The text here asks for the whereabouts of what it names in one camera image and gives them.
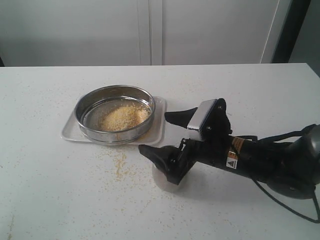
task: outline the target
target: black cable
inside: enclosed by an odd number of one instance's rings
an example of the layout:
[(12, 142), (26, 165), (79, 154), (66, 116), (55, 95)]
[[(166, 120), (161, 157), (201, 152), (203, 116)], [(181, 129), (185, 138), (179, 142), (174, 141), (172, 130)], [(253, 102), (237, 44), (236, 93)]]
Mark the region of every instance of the black cable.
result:
[[(232, 143), (231, 143), (231, 147), (232, 147), (235, 155), (237, 156), (238, 160), (240, 160), (240, 154), (239, 154), (238, 150), (236, 149), (236, 147)], [(305, 220), (307, 220), (309, 222), (312, 222), (312, 223), (315, 223), (315, 224), (320, 224), (320, 207), (319, 207), (319, 203), (318, 203), (315, 191), (312, 194), (312, 200), (313, 200), (313, 203), (314, 203), (314, 207), (315, 207), (315, 211), (316, 211), (316, 215), (317, 215), (318, 219), (313, 219), (313, 218), (310, 218), (310, 217), (308, 217), (306, 215), (303, 215), (303, 214), (297, 212), (296, 210), (292, 209), (291, 207), (287, 206), (283, 202), (279, 201), (278, 199), (276, 199), (263, 186), (261, 186), (261, 184), (256, 179), (254, 179), (254, 177), (251, 175), (250, 171), (248, 171), (248, 172), (249, 172), (250, 178), (258, 186), (258, 188), (262, 192), (264, 192), (269, 198), (271, 198), (273, 201), (275, 201), (277, 204), (279, 204), (280, 206), (284, 207), (285, 209), (287, 209), (291, 213), (293, 213), (293, 214), (295, 214), (295, 215), (297, 215), (297, 216), (299, 216), (299, 217), (301, 217), (301, 218), (303, 218), (303, 219), (305, 219)]]

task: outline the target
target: white wall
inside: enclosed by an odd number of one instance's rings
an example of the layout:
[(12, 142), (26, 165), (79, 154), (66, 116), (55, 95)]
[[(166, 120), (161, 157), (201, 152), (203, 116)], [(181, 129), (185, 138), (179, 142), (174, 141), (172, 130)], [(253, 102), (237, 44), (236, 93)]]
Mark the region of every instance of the white wall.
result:
[(143, 1), (1, 0), (0, 56), (6, 66), (140, 65)]
[(260, 63), (279, 4), (268, 62), (290, 2), (163, 0), (163, 64)]
[(307, 63), (320, 76), (320, 1), (312, 0), (299, 36), (295, 42), (290, 63)]

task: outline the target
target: warning triangle symbol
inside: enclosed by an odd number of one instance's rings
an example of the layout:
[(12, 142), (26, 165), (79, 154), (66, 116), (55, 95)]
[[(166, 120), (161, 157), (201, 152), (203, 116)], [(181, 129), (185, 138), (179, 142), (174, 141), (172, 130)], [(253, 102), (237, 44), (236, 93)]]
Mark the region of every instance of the warning triangle symbol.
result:
[(231, 167), (234, 167), (235, 161), (228, 161), (228, 164), (229, 164)]

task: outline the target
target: white tray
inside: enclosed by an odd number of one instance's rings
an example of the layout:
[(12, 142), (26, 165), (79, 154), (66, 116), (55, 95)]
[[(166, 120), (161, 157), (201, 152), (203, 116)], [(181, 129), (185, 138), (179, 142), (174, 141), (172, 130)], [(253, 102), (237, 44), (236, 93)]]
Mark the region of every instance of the white tray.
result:
[[(155, 101), (155, 111), (154, 111), (154, 120), (150, 130), (138, 138), (136, 141), (130, 142), (130, 145), (139, 145), (147, 144), (154, 145), (160, 142), (163, 130), (164, 130), (164, 121), (165, 121), (165, 112), (167, 109), (166, 100), (160, 96), (154, 96)], [(61, 131), (61, 138), (66, 141), (71, 141), (75, 143), (87, 143), (94, 144), (92, 141), (87, 139), (81, 132), (79, 125), (76, 121), (74, 112), (71, 113), (69, 119), (64, 125)]]

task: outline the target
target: white cabinet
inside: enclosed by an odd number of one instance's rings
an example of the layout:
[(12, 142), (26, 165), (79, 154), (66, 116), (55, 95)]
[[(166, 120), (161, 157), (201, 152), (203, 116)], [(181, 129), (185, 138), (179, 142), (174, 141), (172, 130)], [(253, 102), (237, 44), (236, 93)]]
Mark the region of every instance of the white cabinet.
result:
[(6, 66), (268, 63), (291, 0), (8, 0)]

